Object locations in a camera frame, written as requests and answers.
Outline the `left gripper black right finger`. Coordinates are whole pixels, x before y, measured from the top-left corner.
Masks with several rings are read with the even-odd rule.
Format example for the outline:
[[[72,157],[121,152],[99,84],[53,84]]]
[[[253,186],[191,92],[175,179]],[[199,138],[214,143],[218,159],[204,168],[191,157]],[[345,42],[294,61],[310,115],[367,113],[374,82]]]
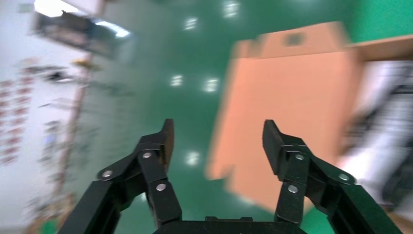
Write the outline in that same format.
[[[337,234],[401,233],[352,175],[316,157],[301,138],[282,133],[267,119],[262,140],[272,171],[282,182],[275,221],[290,223],[300,233],[307,197]]]

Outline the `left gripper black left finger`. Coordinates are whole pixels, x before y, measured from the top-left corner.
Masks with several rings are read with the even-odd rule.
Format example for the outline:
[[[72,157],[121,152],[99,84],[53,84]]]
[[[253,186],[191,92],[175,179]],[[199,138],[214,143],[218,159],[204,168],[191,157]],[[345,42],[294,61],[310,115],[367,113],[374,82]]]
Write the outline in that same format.
[[[166,225],[181,223],[182,210],[167,176],[173,144],[173,120],[166,119],[159,132],[142,136],[131,154],[99,171],[59,233],[113,234],[122,211],[141,194],[155,233],[166,234]]]

